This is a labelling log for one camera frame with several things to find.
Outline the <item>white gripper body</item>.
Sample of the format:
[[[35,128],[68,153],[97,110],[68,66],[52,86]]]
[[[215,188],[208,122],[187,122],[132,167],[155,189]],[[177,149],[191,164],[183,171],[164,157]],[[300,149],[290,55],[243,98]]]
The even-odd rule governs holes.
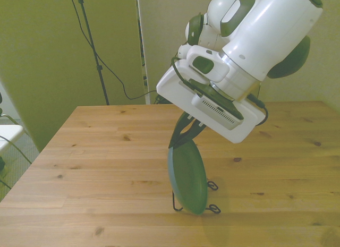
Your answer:
[[[225,98],[214,87],[209,78],[195,71],[186,60],[173,59],[156,91],[192,116],[192,122],[181,135],[194,120],[199,120],[230,142],[240,143],[265,119],[265,115],[245,100]]]

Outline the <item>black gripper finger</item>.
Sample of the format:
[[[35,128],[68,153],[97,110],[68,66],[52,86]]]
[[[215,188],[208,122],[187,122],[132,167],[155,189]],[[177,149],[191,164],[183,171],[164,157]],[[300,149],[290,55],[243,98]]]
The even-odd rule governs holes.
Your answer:
[[[179,141],[181,132],[192,122],[192,116],[187,112],[183,112],[183,114],[178,119],[175,129],[173,131],[170,143],[168,148],[175,146],[175,144]]]
[[[181,135],[180,144],[185,144],[190,140],[193,140],[205,129],[205,125],[199,120],[194,120],[191,127]]]

